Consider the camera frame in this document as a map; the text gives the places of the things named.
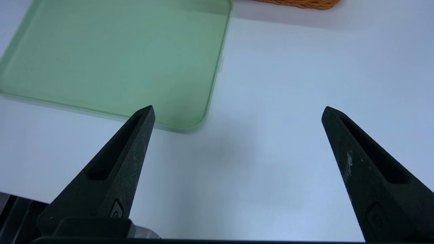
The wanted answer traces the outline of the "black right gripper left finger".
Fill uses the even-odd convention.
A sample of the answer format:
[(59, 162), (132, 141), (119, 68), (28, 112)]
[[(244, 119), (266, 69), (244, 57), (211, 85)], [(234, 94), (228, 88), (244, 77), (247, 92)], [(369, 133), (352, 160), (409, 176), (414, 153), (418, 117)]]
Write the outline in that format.
[(43, 236), (68, 217), (129, 218), (154, 123), (151, 105), (126, 121), (39, 215)]

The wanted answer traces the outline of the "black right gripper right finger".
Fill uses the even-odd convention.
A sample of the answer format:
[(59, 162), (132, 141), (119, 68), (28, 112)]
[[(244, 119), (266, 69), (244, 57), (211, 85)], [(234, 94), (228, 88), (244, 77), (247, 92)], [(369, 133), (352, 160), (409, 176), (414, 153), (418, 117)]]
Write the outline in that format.
[(343, 112), (321, 122), (365, 241), (432, 243), (433, 191)]

